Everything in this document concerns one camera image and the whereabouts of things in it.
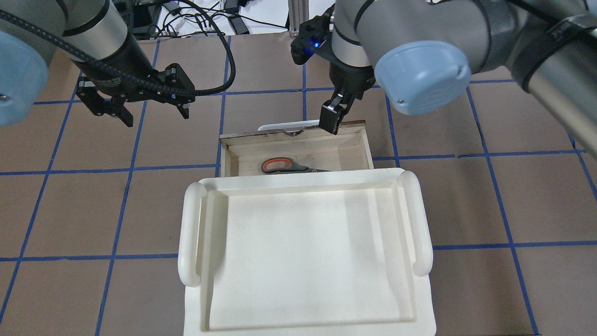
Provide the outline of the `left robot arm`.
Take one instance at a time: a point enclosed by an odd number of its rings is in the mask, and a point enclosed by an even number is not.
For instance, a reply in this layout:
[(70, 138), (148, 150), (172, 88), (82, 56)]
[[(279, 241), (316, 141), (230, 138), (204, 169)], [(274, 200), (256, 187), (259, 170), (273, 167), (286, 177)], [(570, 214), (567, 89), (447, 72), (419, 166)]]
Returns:
[(1, 2), (1, 125), (23, 121), (49, 80), (49, 64), (62, 50), (82, 72), (76, 97), (96, 116), (133, 126), (127, 102), (175, 106), (188, 119), (194, 91), (182, 67), (156, 70), (111, 0), (3, 0)]

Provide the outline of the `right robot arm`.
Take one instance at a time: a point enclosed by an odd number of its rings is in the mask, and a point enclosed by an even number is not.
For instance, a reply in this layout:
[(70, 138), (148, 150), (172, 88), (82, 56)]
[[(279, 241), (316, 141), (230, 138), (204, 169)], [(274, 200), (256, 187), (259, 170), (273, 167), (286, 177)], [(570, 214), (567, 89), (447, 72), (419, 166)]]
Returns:
[(374, 84), (405, 115), (449, 104), (473, 74), (505, 66), (596, 155), (594, 0), (337, 0), (300, 25), (296, 64), (330, 62), (319, 126), (336, 134)]

